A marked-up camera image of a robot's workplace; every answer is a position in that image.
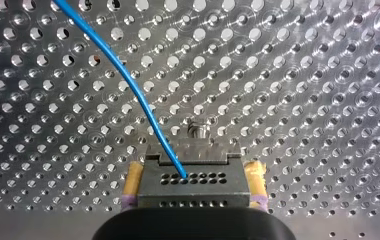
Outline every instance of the blue wire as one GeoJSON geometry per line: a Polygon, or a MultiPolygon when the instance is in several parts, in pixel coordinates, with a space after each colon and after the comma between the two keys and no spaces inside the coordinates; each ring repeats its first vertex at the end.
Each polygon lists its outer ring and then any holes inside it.
{"type": "Polygon", "coordinates": [[[122,77],[130,86],[133,93],[136,95],[141,107],[143,108],[144,113],[149,119],[150,125],[152,125],[153,131],[155,132],[156,137],[158,138],[159,142],[161,143],[168,157],[171,159],[178,173],[181,175],[182,178],[187,177],[186,170],[184,170],[180,161],[178,161],[174,150],[166,141],[166,138],[163,135],[162,130],[159,127],[158,122],[156,121],[156,117],[153,115],[152,110],[150,109],[149,104],[147,103],[147,100],[144,97],[144,94],[140,91],[137,83],[131,77],[127,68],[121,63],[119,58],[110,49],[110,47],[106,44],[106,42],[103,41],[103,39],[75,12],[74,9],[71,8],[71,6],[69,6],[68,3],[66,3],[65,0],[54,0],[54,2],[62,10],[62,12],[65,13],[66,16],[68,16],[74,21],[74,23],[81,29],[81,31],[87,34],[87,36],[94,42],[94,44],[96,44],[96,46],[99,47],[100,50],[102,50],[102,52],[106,55],[106,57],[118,69],[122,77]]]}

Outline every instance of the hole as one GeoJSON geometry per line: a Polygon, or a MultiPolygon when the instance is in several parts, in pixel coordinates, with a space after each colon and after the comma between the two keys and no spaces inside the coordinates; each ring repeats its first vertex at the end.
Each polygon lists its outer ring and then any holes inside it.
{"type": "Polygon", "coordinates": [[[164,7],[168,12],[172,12],[177,9],[177,1],[176,0],[165,0],[164,7]]]}
{"type": "Polygon", "coordinates": [[[253,28],[249,32],[249,39],[252,41],[256,41],[261,37],[261,35],[262,35],[261,30],[259,30],[258,28],[253,28]]]}
{"type": "Polygon", "coordinates": [[[19,66],[21,66],[24,63],[23,60],[22,60],[22,58],[19,55],[13,55],[12,58],[11,58],[11,62],[16,67],[19,67],[19,66]]]}
{"type": "Polygon", "coordinates": [[[94,81],[93,82],[93,89],[95,91],[100,91],[100,90],[103,90],[105,88],[105,84],[102,82],[102,81],[94,81]]]}
{"type": "Polygon", "coordinates": [[[210,207],[217,207],[217,206],[218,206],[218,202],[217,202],[217,201],[211,201],[211,202],[209,203],[209,206],[210,206],[210,207]]]}
{"type": "Polygon", "coordinates": [[[259,12],[264,7],[264,0],[253,0],[250,7],[255,12],[259,12]]]}
{"type": "Polygon", "coordinates": [[[58,30],[56,31],[56,36],[60,40],[65,40],[69,37],[69,32],[65,28],[58,28],[58,30]]]}
{"type": "Polygon", "coordinates": [[[206,8],[206,1],[205,0],[194,0],[193,8],[197,12],[203,11],[206,8]]]}
{"type": "Polygon", "coordinates": [[[224,11],[226,12],[230,12],[231,10],[234,9],[235,6],[236,6],[236,3],[234,2],[234,0],[224,0],[222,2],[222,9],[224,9],[224,11]]]}
{"type": "Polygon", "coordinates": [[[111,31],[111,37],[113,40],[118,41],[124,37],[124,32],[120,28],[113,28],[111,31]]]}
{"type": "Polygon", "coordinates": [[[147,9],[149,9],[149,2],[147,0],[137,0],[136,8],[140,12],[146,11],[147,9]]]}
{"type": "Polygon", "coordinates": [[[314,28],[308,29],[308,31],[306,31],[306,34],[305,34],[305,38],[308,41],[314,40],[315,38],[317,38],[317,36],[318,36],[318,31],[314,28]]]}
{"type": "Polygon", "coordinates": [[[62,58],[62,63],[66,67],[72,66],[74,64],[74,62],[75,62],[74,58],[70,55],[65,55],[62,58]]]}
{"type": "Polygon", "coordinates": [[[141,65],[145,68],[150,67],[153,64],[153,59],[149,56],[143,56],[141,58],[141,65]]]}
{"type": "Polygon", "coordinates": [[[100,64],[100,57],[98,55],[91,55],[88,58],[88,64],[90,64],[90,66],[92,66],[92,67],[99,65],[100,64]]]}
{"type": "Polygon", "coordinates": [[[7,1],[0,0],[0,11],[6,11],[8,9],[7,1]]]}
{"type": "Polygon", "coordinates": [[[43,32],[38,28],[31,28],[30,36],[34,40],[39,40],[39,39],[43,38],[43,32]]]}
{"type": "Polygon", "coordinates": [[[24,0],[22,2],[22,7],[25,9],[25,11],[32,12],[37,8],[37,5],[35,4],[34,0],[24,0]]]}
{"type": "Polygon", "coordinates": [[[147,28],[141,28],[141,29],[138,31],[138,37],[139,37],[140,40],[142,40],[142,41],[147,41],[147,40],[149,40],[151,36],[152,36],[152,34],[150,33],[150,30],[147,29],[147,28]]]}
{"type": "Polygon", "coordinates": [[[205,37],[206,37],[206,32],[202,28],[198,28],[194,30],[194,33],[193,33],[194,40],[200,42],[203,39],[205,39],[205,37]]]}
{"type": "Polygon", "coordinates": [[[80,87],[80,84],[77,81],[71,80],[68,82],[68,89],[71,91],[76,91],[80,87]]]}
{"type": "Polygon", "coordinates": [[[6,40],[13,40],[16,38],[16,32],[12,28],[5,28],[3,30],[3,36],[6,40]]]}
{"type": "Polygon", "coordinates": [[[290,31],[287,28],[282,28],[277,33],[277,38],[280,41],[286,40],[290,36],[290,31]]]}
{"type": "Polygon", "coordinates": [[[78,7],[81,9],[83,12],[87,12],[91,10],[91,1],[90,0],[80,0],[78,3],[78,7]]]}
{"type": "Polygon", "coordinates": [[[119,0],[108,0],[107,6],[109,11],[115,12],[121,8],[121,3],[119,0]]]}
{"type": "Polygon", "coordinates": [[[47,66],[49,64],[49,59],[47,59],[47,57],[44,55],[39,55],[37,57],[37,64],[41,67],[47,66]]]}
{"type": "Polygon", "coordinates": [[[221,32],[221,38],[224,41],[228,41],[233,37],[233,34],[234,34],[233,30],[226,28],[226,29],[222,30],[222,32],[221,32]]]}

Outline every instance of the black device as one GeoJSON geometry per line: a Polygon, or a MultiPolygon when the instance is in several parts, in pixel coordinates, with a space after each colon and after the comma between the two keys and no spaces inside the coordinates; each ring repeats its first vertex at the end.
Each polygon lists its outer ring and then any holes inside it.
{"type": "Polygon", "coordinates": [[[136,208],[108,220],[93,240],[295,240],[278,218],[251,208],[136,208]]]}

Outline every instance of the gray metal plate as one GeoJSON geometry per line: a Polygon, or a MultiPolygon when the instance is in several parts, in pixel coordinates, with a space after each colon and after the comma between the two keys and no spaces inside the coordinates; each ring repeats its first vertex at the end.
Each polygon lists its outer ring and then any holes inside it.
{"type": "MultiPolygon", "coordinates": [[[[6,2],[0,229],[76,237],[119,211],[128,162],[156,139],[50,1],[6,2]]],[[[69,2],[127,61],[171,141],[203,118],[266,162],[270,211],[298,238],[380,239],[380,0],[69,2]]]]}

